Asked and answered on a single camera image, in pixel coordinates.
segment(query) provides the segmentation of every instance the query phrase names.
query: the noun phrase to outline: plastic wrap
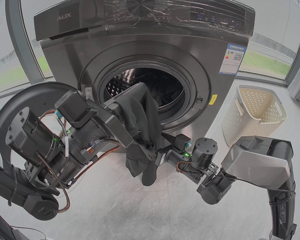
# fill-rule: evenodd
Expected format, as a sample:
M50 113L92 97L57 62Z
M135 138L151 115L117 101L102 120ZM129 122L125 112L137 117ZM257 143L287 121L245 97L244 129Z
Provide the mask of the plastic wrap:
M234 1L144 0L140 4L137 0L105 0L104 5L108 30L138 28L146 24L217 29L248 38L253 35L255 11Z

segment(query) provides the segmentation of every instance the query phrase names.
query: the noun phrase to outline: window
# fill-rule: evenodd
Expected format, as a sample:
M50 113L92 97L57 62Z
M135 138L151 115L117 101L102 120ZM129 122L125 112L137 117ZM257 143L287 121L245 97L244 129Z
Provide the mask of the window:
M8 32L5 15L5 0L0 0L0 92L28 82L20 65L11 37Z
M28 34L32 50L44 74L44 77L52 77L53 75L43 54L42 48L35 39L35 27L33 17L40 11L43 11L46 8L49 8L62 1L63 0L21 0L24 25Z
M300 44L300 0L237 0L256 12L240 71L285 80Z

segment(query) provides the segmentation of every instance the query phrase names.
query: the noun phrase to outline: aux logo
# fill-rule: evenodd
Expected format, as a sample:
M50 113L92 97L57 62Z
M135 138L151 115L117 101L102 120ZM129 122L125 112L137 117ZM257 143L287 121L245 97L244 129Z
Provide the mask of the aux logo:
M65 15L59 16L59 17L57 18L57 21L58 21L58 20L65 19L65 18L67 18L67 17L71 17L71 13L67 13L67 14L65 14Z

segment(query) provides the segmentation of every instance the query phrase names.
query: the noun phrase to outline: beige laundry basket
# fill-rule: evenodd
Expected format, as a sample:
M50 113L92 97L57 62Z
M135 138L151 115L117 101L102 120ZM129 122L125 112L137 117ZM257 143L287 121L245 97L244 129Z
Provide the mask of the beige laundry basket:
M273 90L239 85L222 128L231 147L241 136L269 137L286 119L287 113Z

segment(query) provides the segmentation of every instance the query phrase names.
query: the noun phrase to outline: qr code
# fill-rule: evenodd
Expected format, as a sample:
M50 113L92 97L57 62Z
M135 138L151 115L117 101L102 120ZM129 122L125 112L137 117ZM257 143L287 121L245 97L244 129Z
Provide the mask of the qr code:
M235 61L241 61L242 57L243 57L243 53L236 52L233 60L235 60Z

